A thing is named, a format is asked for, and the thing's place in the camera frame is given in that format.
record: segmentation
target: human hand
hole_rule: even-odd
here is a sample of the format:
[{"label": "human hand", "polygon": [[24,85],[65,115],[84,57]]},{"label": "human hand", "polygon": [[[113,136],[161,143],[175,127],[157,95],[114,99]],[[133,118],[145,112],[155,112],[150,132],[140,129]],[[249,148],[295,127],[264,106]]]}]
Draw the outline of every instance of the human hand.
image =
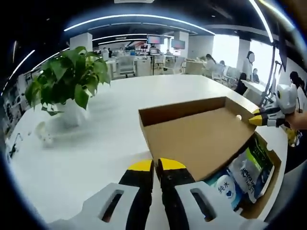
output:
[{"label": "human hand", "polygon": [[302,130],[307,129],[307,113],[299,113],[295,111],[286,115],[286,121],[290,124],[291,129]]}]

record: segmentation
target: tabletop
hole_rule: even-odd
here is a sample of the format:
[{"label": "tabletop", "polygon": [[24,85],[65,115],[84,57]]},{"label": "tabletop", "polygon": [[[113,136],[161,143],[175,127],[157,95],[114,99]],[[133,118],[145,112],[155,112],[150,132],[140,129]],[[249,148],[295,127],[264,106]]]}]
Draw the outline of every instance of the tabletop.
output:
[{"label": "tabletop", "polygon": [[[143,137],[138,109],[183,101],[227,96],[249,111],[257,106],[231,89],[200,75],[159,75],[114,80],[100,85],[89,100],[90,119],[80,127],[59,127],[59,117],[36,108],[25,112],[11,136],[23,141],[11,161],[12,173],[24,196],[46,222],[69,219],[83,202],[109,183],[117,183],[126,169],[151,159]],[[55,138],[43,148],[34,134],[41,121]],[[260,214],[264,220],[280,190],[287,158],[287,136],[281,128],[258,127],[258,133],[282,160],[272,195]],[[161,189],[154,176],[153,202],[147,230],[169,229]]]},{"label": "tabletop", "polygon": [[262,93],[265,91],[265,86],[261,84],[250,82],[247,80],[242,80],[242,82],[245,84],[246,87],[248,87],[252,91],[255,91],[257,94],[262,95]]}]

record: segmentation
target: robotic arm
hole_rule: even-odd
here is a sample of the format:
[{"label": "robotic arm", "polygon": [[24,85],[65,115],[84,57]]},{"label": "robotic arm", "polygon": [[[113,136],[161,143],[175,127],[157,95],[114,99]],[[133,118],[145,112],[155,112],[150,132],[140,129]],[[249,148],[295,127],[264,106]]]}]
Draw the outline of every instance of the robotic arm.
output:
[{"label": "robotic arm", "polygon": [[[130,166],[118,184],[111,183],[87,199],[69,220],[49,224],[53,230],[144,230],[152,202],[152,160]],[[226,197],[205,182],[195,182],[185,165],[160,158],[155,166],[171,230],[261,230],[267,223],[245,219]]]},{"label": "robotic arm", "polygon": [[296,109],[297,89],[294,84],[277,85],[276,101],[253,112],[249,122],[256,126],[279,127],[285,123],[285,116]]}]

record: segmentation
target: open cardboard box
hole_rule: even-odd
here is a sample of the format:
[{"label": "open cardboard box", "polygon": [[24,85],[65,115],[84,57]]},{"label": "open cardboard box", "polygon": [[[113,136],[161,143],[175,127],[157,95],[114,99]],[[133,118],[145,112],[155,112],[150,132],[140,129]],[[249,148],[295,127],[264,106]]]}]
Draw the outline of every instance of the open cardboard box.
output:
[{"label": "open cardboard box", "polygon": [[[256,128],[248,123],[252,113],[227,97],[141,109],[139,115],[153,160],[177,160],[196,181],[228,165]],[[266,146],[265,140],[256,135]],[[241,215],[248,219],[257,218],[262,212],[278,177],[281,160],[274,151],[268,155],[275,170],[264,196],[255,204],[242,207]]]}]

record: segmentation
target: packaged food bag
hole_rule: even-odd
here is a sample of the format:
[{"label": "packaged food bag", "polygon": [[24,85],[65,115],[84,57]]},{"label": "packaged food bag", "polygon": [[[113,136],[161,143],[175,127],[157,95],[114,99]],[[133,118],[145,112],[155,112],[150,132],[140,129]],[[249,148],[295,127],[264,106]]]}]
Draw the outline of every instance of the packaged food bag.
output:
[{"label": "packaged food bag", "polygon": [[233,210],[236,209],[241,201],[243,193],[227,169],[221,170],[209,179],[203,181],[209,186],[216,188],[216,191],[221,195],[226,196]]},{"label": "packaged food bag", "polygon": [[228,166],[229,171],[252,203],[264,195],[274,172],[265,146],[253,135]]}]

